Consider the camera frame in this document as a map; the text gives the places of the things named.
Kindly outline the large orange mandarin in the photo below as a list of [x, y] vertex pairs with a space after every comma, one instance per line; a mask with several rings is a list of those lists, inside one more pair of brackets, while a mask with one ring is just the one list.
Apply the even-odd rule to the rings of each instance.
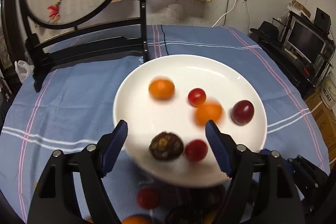
[[146, 216], [132, 215], [121, 221], [122, 224], [152, 224], [151, 220]]

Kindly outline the dark red plum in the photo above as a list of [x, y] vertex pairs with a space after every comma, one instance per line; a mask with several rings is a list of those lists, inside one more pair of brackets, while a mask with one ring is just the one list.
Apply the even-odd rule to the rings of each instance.
[[231, 118], [236, 124], [243, 126], [252, 120], [254, 113], [255, 108], [252, 103], [248, 100], [242, 100], [233, 106]]

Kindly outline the red cherry tomato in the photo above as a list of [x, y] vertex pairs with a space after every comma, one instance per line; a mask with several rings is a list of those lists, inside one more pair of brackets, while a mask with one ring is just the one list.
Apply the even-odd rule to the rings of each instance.
[[192, 140], [185, 147], [185, 157], [190, 162], [202, 161], [208, 153], [207, 144], [201, 139]]
[[137, 203], [146, 210], [159, 206], [159, 194], [154, 188], [143, 188], [137, 193]]
[[189, 104], [194, 107], [201, 106], [203, 103], [205, 103], [206, 98], [206, 93], [201, 88], [194, 88], [189, 92], [187, 97]]

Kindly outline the small orange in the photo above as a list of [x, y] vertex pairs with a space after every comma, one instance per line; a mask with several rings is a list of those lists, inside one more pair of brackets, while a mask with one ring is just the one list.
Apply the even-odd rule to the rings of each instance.
[[223, 108], [218, 102], [207, 102], [197, 108], [194, 114], [195, 123], [205, 126], [209, 120], [219, 121], [223, 116]]

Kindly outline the blue striped tablecloth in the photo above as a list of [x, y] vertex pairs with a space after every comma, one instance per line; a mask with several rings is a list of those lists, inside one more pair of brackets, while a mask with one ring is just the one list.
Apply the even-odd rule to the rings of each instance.
[[[298, 89], [248, 36], [231, 27], [148, 26], [152, 57], [190, 54], [228, 65], [259, 94], [268, 121], [265, 147], [301, 155], [329, 172], [327, 147]], [[99, 57], [51, 72], [41, 92], [29, 77], [18, 91], [1, 131], [1, 191], [25, 221], [35, 185], [54, 150], [77, 152], [112, 132], [112, 107], [139, 54]]]

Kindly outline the white bucket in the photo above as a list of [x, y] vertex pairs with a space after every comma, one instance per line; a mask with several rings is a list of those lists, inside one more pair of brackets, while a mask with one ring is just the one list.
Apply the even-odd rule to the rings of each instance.
[[330, 110], [335, 105], [335, 88], [334, 84], [325, 80], [320, 89], [320, 97], [324, 105]]

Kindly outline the dark mangosteen on plate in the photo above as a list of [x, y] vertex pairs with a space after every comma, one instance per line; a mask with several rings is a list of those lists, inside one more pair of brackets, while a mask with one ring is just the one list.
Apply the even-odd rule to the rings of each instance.
[[151, 140], [149, 151], [156, 160], [172, 161], [181, 156], [184, 144], [175, 133], [163, 131]]

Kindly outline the white plastic bag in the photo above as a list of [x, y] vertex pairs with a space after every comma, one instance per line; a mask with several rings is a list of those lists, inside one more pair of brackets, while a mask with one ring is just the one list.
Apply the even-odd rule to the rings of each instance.
[[21, 83], [24, 83], [26, 78], [34, 71], [34, 66], [23, 60], [15, 61], [14, 66]]

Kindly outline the red cherry tomato on plate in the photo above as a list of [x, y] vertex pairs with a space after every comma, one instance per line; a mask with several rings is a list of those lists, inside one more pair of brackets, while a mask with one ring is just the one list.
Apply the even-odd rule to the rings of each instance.
[[187, 97], [189, 104], [194, 107], [201, 106], [203, 103], [205, 103], [206, 98], [206, 93], [201, 88], [194, 88], [189, 92]]

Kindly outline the computer monitor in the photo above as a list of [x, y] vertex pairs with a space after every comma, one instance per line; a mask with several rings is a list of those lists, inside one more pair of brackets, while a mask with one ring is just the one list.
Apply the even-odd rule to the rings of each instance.
[[314, 30], [294, 20], [285, 40], [309, 63], [315, 63], [326, 42]]

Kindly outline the white oval plate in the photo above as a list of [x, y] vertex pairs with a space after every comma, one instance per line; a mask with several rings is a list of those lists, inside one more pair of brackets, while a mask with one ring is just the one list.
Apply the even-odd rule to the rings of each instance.
[[[175, 93], [169, 100], [155, 100], [149, 94], [154, 79], [169, 79]], [[251, 151], [265, 144], [267, 118], [264, 105], [254, 87], [237, 71], [213, 59], [195, 55], [169, 55], [141, 65], [120, 85], [113, 104], [114, 123], [128, 125], [125, 141], [127, 154], [143, 170], [169, 184], [205, 188], [222, 184], [227, 175], [219, 169], [212, 152], [200, 162], [189, 162], [184, 156], [173, 161], [158, 161], [149, 152], [151, 140], [166, 131], [178, 135], [183, 143], [205, 139], [205, 128], [195, 123], [195, 108], [187, 100], [194, 88], [205, 91], [207, 99], [221, 104], [224, 113], [217, 122], [222, 133]], [[252, 120], [243, 126], [231, 118], [233, 106], [248, 100], [255, 108]]]

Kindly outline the black hat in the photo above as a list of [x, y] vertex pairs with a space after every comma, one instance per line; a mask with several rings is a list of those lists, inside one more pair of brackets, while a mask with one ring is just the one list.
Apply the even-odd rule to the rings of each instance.
[[265, 40], [277, 40], [279, 30], [270, 22], [262, 22], [259, 28], [251, 28], [250, 32]]

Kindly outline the black speaker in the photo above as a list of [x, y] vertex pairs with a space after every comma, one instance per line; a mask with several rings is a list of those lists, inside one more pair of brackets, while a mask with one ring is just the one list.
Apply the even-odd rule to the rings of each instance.
[[316, 8], [314, 25], [322, 32], [329, 32], [331, 18], [326, 12], [322, 11], [320, 8]]

